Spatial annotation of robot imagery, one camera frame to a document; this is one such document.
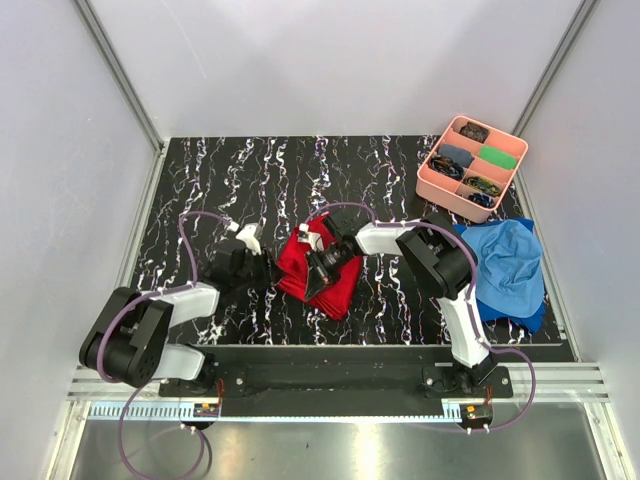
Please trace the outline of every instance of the green item in bin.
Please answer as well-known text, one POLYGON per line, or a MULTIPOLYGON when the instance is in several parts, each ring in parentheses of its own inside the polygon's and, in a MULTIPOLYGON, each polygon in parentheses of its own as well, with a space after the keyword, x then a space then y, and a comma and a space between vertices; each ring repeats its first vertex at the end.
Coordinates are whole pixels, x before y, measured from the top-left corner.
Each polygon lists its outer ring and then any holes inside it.
POLYGON ((518 164, 518 160, 508 153, 504 153, 497 148, 484 146, 478 152, 478 157, 492 163, 496 167, 504 168, 505 170, 513 170, 518 164))

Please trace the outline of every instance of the folded red cloth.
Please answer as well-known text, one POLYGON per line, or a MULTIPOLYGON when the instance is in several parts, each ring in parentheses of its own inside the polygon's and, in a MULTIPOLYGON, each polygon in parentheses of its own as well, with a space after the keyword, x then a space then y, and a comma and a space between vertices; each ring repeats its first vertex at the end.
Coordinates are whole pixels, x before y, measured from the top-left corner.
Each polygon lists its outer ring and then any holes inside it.
MULTIPOLYGON (((319 233, 322 237, 322 244, 326 248, 335 238, 322 224, 323 218, 324 216, 321 216, 309 222, 309 231, 319 233)), ((311 250, 311 245, 298 242, 298 232, 298 227, 293 229, 293 233, 278 259, 278 266, 285 273, 284 278, 278 283, 278 288, 304 302, 308 270, 305 254, 311 250)), ((334 320, 342 320, 349 310, 361 268, 362 257, 354 258, 340 270, 338 283, 305 303, 322 310, 334 320)))

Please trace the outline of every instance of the compartment organizer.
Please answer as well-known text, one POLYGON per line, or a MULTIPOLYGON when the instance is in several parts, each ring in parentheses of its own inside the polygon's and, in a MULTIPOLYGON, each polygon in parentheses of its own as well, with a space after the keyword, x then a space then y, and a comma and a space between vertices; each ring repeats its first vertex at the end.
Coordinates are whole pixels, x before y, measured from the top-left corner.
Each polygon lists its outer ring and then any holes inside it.
POLYGON ((427 156, 424 163, 420 166, 416 193, 422 198, 451 210, 472 222, 483 223, 500 206, 502 199, 507 194, 509 185, 513 181, 513 177, 515 177, 518 168, 520 168, 522 164, 522 159, 527 153, 528 148, 527 142, 521 138, 509 135, 472 118, 462 115, 455 117, 429 156, 427 156), (489 135, 484 143, 476 142, 460 134, 460 130, 469 122, 484 127, 489 131, 489 135), (464 169, 462 180, 447 177, 429 167, 431 158, 437 155, 440 146, 445 144, 464 148, 473 155, 471 165, 469 165, 469 168, 464 169), (515 167, 508 170, 479 158, 478 154, 484 146, 493 147, 515 158, 517 161, 515 167), (491 208, 485 208, 468 200, 470 195, 483 193, 465 184, 465 181, 471 177, 479 177, 489 181, 500 190, 500 193, 495 197, 487 195, 493 201, 491 208))

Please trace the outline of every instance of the white wall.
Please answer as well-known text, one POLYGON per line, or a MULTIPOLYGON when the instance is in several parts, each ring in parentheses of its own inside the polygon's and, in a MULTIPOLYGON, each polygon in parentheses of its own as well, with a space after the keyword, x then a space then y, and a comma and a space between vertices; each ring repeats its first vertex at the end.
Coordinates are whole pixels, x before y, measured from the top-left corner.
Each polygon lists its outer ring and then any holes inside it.
POLYGON ((524 137, 522 170, 576 330, 640 472, 640 3, 601 2, 524 137))
POLYGON ((33 480, 152 152, 72 2, 0 8, 0 465, 33 480))
POLYGON ((579 0, 92 0, 164 137, 511 129, 579 0))

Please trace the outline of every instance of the reflective floor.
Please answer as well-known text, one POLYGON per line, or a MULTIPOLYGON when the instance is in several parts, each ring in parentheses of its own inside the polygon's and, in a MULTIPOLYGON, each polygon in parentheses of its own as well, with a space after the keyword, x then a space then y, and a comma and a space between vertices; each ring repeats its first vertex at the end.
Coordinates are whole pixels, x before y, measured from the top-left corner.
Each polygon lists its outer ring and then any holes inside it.
MULTIPOLYGON (((497 405, 494 424, 516 412, 512 405, 497 405)), ((170 425, 127 422, 126 450, 144 446, 170 425)), ((114 421, 87 422, 74 480, 133 478, 117 461, 116 428, 114 421)), ((212 461, 205 456, 194 479, 605 478, 586 416, 576 405, 534 405, 513 428, 472 437, 393 424, 219 423, 205 433, 212 461)), ((171 479, 193 465, 198 451, 196 438, 177 431, 148 445, 132 464, 151 478, 171 479)))

